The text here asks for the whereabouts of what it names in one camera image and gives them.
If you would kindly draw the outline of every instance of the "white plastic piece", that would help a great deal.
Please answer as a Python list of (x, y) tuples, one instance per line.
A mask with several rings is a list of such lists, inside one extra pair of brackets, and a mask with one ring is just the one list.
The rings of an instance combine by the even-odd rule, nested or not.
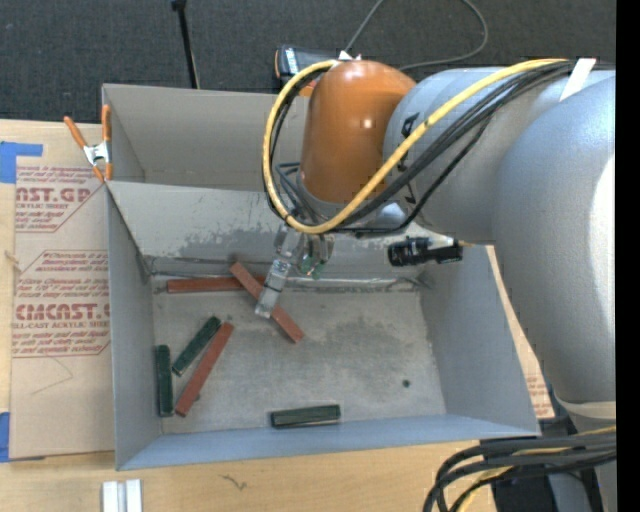
[(589, 76), (589, 73), (591, 73), (595, 64), (596, 59), (578, 59), (578, 62), (576, 62), (576, 65), (569, 76), (569, 80), (567, 80), (567, 84), (564, 86), (564, 90), (560, 95), (560, 101), (565, 100), (582, 89), (582, 86), (586, 82), (587, 77)]
[(102, 512), (142, 512), (142, 482), (139, 479), (102, 484)]

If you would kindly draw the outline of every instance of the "stain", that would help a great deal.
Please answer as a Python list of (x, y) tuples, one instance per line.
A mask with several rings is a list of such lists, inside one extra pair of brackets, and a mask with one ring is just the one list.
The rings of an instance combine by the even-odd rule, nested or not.
[(241, 482), (239, 483), (235, 478), (233, 478), (231, 475), (220, 475), (220, 478), (224, 479), (224, 480), (228, 480), (229, 482), (231, 482), (233, 485), (236, 486), (236, 489), (238, 489), (239, 491), (244, 491), (248, 486), (247, 486), (247, 482)]

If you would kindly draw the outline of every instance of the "yellow cable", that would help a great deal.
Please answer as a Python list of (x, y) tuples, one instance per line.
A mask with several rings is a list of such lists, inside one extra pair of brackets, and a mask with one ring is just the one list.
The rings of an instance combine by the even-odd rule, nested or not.
[(338, 212), (334, 217), (323, 222), (318, 225), (308, 225), (303, 224), (293, 217), (290, 216), (287, 208), (280, 200), (278, 196), (278, 192), (276, 190), (275, 184), (273, 182), (273, 177), (271, 174), (271, 162), (270, 162), (270, 150), (271, 150), (271, 134), (276, 121), (276, 114), (280, 107), (283, 104), (284, 98), (287, 96), (289, 91), (294, 87), (294, 85), (299, 82), (304, 77), (309, 74), (324, 69), (330, 69), (334, 65), (336, 65), (336, 61), (324, 61), (314, 64), (308, 68), (305, 68), (303, 71), (298, 73), (294, 78), (292, 78), (286, 86), (282, 89), (276, 102), (271, 109), (271, 113), (269, 114), (269, 118), (267, 119), (267, 125), (265, 129), (265, 136), (263, 142), (263, 159), (262, 159), (262, 171), (264, 182), (267, 188), (267, 193), (271, 198), (276, 210), (280, 214), (280, 216), (289, 224), (292, 228), (300, 231), (302, 233), (307, 233), (311, 235), (319, 235), (322, 233), (326, 233), (327, 231), (332, 230), (336, 226), (338, 226), (341, 222), (343, 222), (349, 215), (351, 215), (356, 208), (358, 208), (375, 190), (375, 188), (384, 180), (384, 178), (393, 170), (393, 168), (397, 165), (397, 163), (402, 159), (402, 157), (409, 151), (411, 146), (415, 144), (415, 142), (422, 137), (427, 130), (429, 130), (435, 123), (437, 123), (440, 119), (446, 116), (449, 112), (455, 109), (458, 105), (468, 100), (474, 94), (477, 94), (482, 89), (503, 80), (509, 76), (515, 75), (517, 73), (521, 73), (523, 71), (529, 71), (541, 66), (545, 66), (547, 64), (552, 64), (555, 62), (563, 62), (566, 59), (537, 59), (530, 60), (526, 62), (522, 62), (519, 64), (515, 64), (513, 66), (503, 68), (491, 75), (479, 80), (475, 84), (472, 84), (464, 91), (455, 95), (449, 101), (444, 103), (441, 107), (439, 107), (435, 112), (433, 112), (424, 122), (422, 122), (418, 127), (416, 127), (413, 132), (407, 137), (393, 152), (393, 154), (388, 158), (388, 160), (378, 169), (378, 171), (373, 175), (373, 177), (365, 184), (365, 186), (360, 189), (360, 191), (355, 195), (355, 197), (351, 200), (349, 204), (347, 204), (340, 212)]
[(592, 434), (610, 434), (612, 432), (617, 432), (617, 425), (611, 425), (610, 427), (602, 427), (595, 430), (585, 430), (584, 432), (578, 432), (574, 434), (576, 437), (579, 436), (590, 436)]
[[(489, 480), (495, 476), (500, 476), (503, 473), (509, 471), (512, 467), (513, 466), (505, 466), (503, 468), (495, 468), (485, 471), (484, 473), (482, 473), (482, 475), (480, 475), (480, 477), (474, 482), (473, 485), (480, 483), (482, 480)], [(471, 505), (471, 502), (476, 497), (476, 494), (478, 494), (481, 489), (482, 487), (478, 487), (477, 489), (471, 491), (464, 499), (464, 501), (460, 504), (460, 507), (458, 507), (458, 511), (466, 512), (466, 510), (469, 508), (469, 505)]]

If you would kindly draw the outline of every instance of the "cardboard sheet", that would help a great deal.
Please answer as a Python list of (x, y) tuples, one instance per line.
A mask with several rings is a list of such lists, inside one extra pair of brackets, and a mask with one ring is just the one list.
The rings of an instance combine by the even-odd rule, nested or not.
[(551, 404), (551, 398), (549, 397), (549, 390), (547, 384), (542, 376), (540, 370), (540, 363), (536, 355), (531, 349), (531, 345), (527, 341), (524, 331), (518, 322), (513, 306), (509, 302), (507, 291), (505, 290), (500, 276), (500, 267), (496, 261), (495, 250), (493, 247), (488, 249), (489, 261), (493, 268), (496, 281), (498, 283), (498, 291), (500, 293), (499, 300), (504, 304), (504, 310), (507, 314), (507, 321), (509, 322), (509, 328), (513, 335), (514, 344), (522, 365), (522, 371), (527, 382), (527, 388), (529, 389), (529, 396), (533, 404), (533, 409), (538, 419), (548, 419), (555, 416), (553, 405)]
[[(99, 142), (100, 127), (80, 128)], [(41, 146), (40, 157), (18, 154), (15, 184), (3, 184), (15, 230), (3, 258), (13, 274), (9, 456), (112, 449), (105, 188), (64, 124), (0, 129), (5, 144)]]

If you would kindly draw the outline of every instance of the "blue tape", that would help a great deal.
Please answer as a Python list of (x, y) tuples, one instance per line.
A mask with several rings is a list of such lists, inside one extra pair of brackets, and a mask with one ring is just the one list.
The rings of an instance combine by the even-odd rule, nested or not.
[(16, 182), (16, 161), (19, 156), (42, 156), (42, 144), (0, 142), (0, 183)]
[(9, 413), (0, 413), (0, 463), (9, 462)]

